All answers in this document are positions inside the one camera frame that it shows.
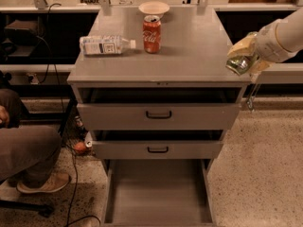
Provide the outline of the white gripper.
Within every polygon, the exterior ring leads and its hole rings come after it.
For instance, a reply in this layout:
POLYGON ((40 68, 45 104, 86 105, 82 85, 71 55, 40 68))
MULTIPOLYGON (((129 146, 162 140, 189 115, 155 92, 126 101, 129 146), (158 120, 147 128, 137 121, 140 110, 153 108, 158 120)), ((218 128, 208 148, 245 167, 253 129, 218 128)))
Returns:
POLYGON ((256 60, 248 72, 258 74, 271 66, 272 62, 284 62, 296 55, 295 52, 286 50, 277 38, 276 29, 281 19, 264 26, 258 33, 250 32, 244 38, 233 44, 227 53, 227 58, 237 56, 251 56, 255 51, 261 57, 256 60))

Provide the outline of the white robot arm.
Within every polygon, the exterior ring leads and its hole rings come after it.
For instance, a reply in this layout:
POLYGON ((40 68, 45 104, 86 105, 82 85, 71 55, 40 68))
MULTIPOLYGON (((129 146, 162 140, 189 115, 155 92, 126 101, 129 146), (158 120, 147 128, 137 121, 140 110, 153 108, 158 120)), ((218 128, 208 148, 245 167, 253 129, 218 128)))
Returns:
POLYGON ((303 9, 248 33, 227 53, 226 67, 237 75, 257 74, 303 49, 303 9))

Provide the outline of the person's hand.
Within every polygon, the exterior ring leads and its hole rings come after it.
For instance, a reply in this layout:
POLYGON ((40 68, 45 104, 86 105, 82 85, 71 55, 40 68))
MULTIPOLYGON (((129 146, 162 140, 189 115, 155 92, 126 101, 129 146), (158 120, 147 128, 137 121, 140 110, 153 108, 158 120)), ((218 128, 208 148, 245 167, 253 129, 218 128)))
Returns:
POLYGON ((0 124, 5 128, 9 126, 9 113, 3 106, 0 106, 0 124))

